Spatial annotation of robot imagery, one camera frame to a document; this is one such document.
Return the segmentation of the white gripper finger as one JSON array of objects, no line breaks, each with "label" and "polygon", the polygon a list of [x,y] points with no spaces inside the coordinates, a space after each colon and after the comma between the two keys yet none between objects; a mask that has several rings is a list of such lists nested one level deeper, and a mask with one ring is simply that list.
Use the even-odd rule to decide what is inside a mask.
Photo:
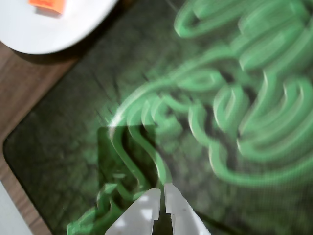
[{"label": "white gripper finger", "polygon": [[136,199],[105,235],[151,235],[159,219],[161,190],[152,188]]},{"label": "white gripper finger", "polygon": [[164,185],[166,213],[171,215],[174,235],[211,235],[176,186]]}]

